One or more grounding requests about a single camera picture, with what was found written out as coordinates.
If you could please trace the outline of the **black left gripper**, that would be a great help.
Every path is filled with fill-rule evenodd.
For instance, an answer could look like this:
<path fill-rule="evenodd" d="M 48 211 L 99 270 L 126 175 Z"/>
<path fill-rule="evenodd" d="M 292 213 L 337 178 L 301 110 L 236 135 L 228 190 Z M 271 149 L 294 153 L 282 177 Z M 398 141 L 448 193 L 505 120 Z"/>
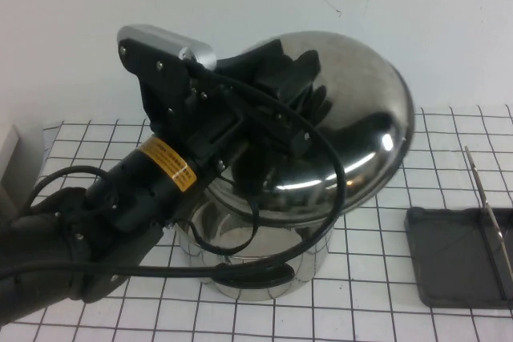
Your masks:
<path fill-rule="evenodd" d="M 281 40 L 273 39 L 221 59 L 216 73 L 229 78 L 264 78 L 280 72 L 280 101 L 300 112 L 320 70 L 315 50 L 292 59 L 284 53 Z M 200 166 L 228 166 L 251 146 L 292 157 L 311 147 L 306 129 L 269 101 L 206 79 L 192 79 L 188 92 L 172 100 L 160 124 L 160 138 L 185 151 Z"/>

